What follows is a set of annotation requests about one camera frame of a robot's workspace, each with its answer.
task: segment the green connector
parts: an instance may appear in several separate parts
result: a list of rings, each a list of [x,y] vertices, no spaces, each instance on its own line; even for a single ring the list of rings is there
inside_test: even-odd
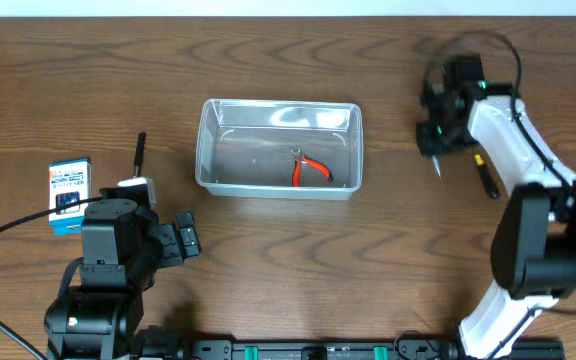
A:
[[[375,360],[388,360],[388,349],[385,346],[375,346]]]
[[[256,346],[246,346],[244,360],[259,360],[259,349]]]

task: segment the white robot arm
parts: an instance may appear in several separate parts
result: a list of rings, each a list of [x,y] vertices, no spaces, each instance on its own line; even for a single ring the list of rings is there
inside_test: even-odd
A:
[[[522,121],[530,137],[572,185],[576,174],[559,161],[539,136],[525,114],[521,100],[517,100],[517,111],[524,113],[519,121]],[[468,131],[486,150],[509,195],[515,186],[520,184],[539,183],[546,188],[561,187],[561,181],[543,166],[513,122],[510,96],[489,96],[475,101],[468,118]],[[554,221],[554,214],[549,214],[549,220]],[[508,290],[493,280],[479,306],[459,325],[459,336],[466,354],[476,358],[489,356],[532,308],[550,308],[558,300],[551,295],[526,296],[513,300]],[[497,351],[495,357],[510,354],[512,344],[540,313],[541,311],[537,311],[526,320],[521,330]]]
[[[442,90],[425,84],[430,119],[417,125],[427,157],[482,146],[510,195],[491,248],[494,280],[459,325],[463,353],[480,359],[508,355],[541,312],[576,289],[576,174],[548,148],[520,99],[513,116],[512,94],[509,84],[486,83],[479,56],[453,58]],[[552,221],[565,223],[565,232],[549,234]]]

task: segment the red pliers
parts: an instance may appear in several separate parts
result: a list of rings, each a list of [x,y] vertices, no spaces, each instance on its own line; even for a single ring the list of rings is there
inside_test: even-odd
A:
[[[326,165],[315,161],[306,155],[301,153],[301,149],[299,147],[293,147],[290,149],[290,152],[295,156],[295,171],[292,174],[292,186],[299,187],[299,175],[301,174],[301,162],[305,162],[306,164],[312,166],[313,168],[319,170],[328,181],[332,181],[332,173],[326,167]]]

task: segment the battery box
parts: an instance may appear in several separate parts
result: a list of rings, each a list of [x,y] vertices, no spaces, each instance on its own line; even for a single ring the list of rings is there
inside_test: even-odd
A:
[[[76,159],[50,164],[49,208],[85,200],[91,194],[90,159]],[[73,206],[54,212],[48,217],[55,235],[69,235],[81,232],[84,211],[88,204]]]

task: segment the wooden table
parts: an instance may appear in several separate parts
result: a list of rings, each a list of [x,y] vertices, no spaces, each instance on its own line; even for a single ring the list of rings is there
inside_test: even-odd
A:
[[[576,171],[576,19],[0,19],[0,225],[46,208],[53,161],[91,157],[95,192],[129,177],[147,131],[160,217],[192,210],[203,253],[157,274],[142,325],[239,339],[451,334],[491,282],[505,205],[486,197],[468,153],[442,160],[439,179],[414,128],[430,55],[475,29],[516,43],[530,117]],[[467,49],[483,52],[489,80],[514,79],[504,50]],[[347,202],[210,196],[194,179],[209,98],[358,104],[361,189]],[[80,237],[53,236],[45,219],[0,235],[0,318],[40,349],[80,255]],[[528,334],[558,336],[576,358],[576,318],[546,315]],[[0,333],[8,358],[28,355]]]

